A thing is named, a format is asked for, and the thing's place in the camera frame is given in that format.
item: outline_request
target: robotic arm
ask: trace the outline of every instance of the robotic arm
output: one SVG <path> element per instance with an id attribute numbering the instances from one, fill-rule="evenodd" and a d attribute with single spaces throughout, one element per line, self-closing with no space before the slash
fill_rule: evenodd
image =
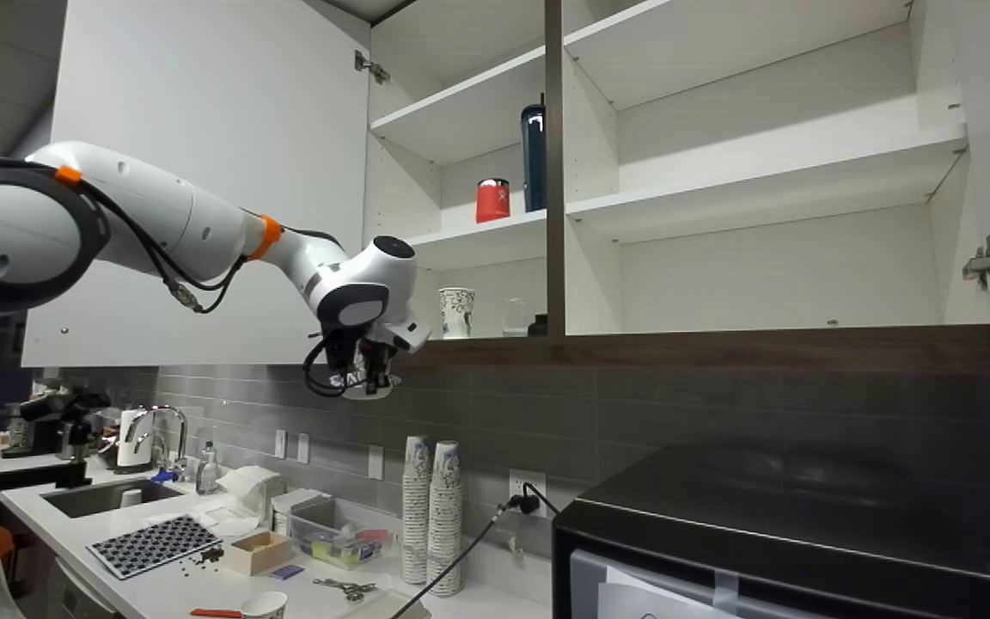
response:
<path id="1" fill-rule="evenodd" d="M 389 396 L 391 354 L 425 341 L 410 317 L 417 250 L 399 238 L 348 258 L 331 234 L 291 230 L 97 144 L 0 160 L 0 314 L 61 294 L 91 258 L 158 275 L 192 314 L 217 310 L 242 262 L 271 262 L 322 327 L 304 380 L 331 397 Z"/>

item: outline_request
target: sink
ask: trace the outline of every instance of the sink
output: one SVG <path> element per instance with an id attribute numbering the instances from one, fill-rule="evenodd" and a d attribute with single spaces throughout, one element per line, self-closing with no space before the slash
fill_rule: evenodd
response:
<path id="1" fill-rule="evenodd" d="M 153 485 L 149 477 L 138 482 L 120 482 L 120 485 L 91 485 L 91 488 L 71 488 L 71 490 L 53 490 L 43 494 L 43 503 L 52 503 L 59 512 L 83 519 L 91 512 L 108 512 L 120 507 L 120 494 L 122 490 L 140 490 L 140 503 L 160 503 L 160 499 L 176 499 L 183 490 L 169 488 L 169 485 Z"/>

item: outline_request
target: black appliance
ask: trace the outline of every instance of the black appliance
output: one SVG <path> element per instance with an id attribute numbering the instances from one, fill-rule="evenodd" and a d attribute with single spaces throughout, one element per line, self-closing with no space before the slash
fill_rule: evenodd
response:
<path id="1" fill-rule="evenodd" d="M 990 566 L 884 462 L 662 448 L 552 519 L 552 616 L 990 619 Z"/>

